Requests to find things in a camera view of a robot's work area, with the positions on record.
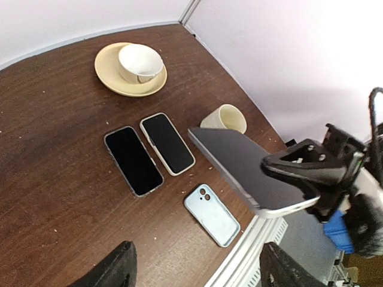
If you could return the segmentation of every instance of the cream paper cup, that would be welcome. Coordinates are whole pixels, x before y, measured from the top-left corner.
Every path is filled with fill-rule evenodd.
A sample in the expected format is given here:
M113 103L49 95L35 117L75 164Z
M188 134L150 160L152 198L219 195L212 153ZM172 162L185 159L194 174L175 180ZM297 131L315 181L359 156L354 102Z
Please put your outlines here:
M241 111L228 103L209 114L200 125L204 129L230 129L245 133L247 123Z

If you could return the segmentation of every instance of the smartphone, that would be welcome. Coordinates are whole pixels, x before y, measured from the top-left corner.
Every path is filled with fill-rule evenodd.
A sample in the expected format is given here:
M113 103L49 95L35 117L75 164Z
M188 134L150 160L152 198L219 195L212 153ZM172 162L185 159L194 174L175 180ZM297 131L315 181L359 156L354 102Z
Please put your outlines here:
M315 205L295 186L270 178L260 167L267 151L236 130L189 129L189 136L249 207L262 218L277 218Z
M104 142L136 196L145 196L163 184L162 174L132 127L105 135Z
M228 247L241 230L238 221L207 184L197 187L184 204L221 247Z
M140 128L172 176L191 168L196 159L167 115L160 112L143 119Z

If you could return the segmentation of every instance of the black smartphone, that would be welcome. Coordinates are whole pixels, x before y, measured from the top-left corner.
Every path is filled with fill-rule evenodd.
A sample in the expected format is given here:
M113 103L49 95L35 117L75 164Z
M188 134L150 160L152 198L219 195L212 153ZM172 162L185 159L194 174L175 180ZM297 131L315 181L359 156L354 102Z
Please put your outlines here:
M104 142L136 196L144 196L163 184L163 176L132 127L105 135Z
M160 112L143 119L140 128L172 176L191 168L196 159L167 115Z

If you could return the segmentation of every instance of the light blue phone case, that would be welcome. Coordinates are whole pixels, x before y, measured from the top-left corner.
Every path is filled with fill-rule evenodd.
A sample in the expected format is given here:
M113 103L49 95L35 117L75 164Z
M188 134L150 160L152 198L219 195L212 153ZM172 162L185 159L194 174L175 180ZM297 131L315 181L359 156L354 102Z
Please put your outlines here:
M228 247L241 230L238 221L207 184L197 187L184 203L221 247Z

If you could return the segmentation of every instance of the white wall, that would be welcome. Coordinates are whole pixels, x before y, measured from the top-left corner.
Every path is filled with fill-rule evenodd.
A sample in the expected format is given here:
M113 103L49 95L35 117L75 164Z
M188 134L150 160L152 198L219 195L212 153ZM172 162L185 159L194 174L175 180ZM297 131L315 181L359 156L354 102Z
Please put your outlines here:
M25 54L74 38L178 21L188 3L189 0L2 0L0 69Z
M187 27L284 140L322 140L328 122L364 139L383 86L382 12L381 0L202 0Z

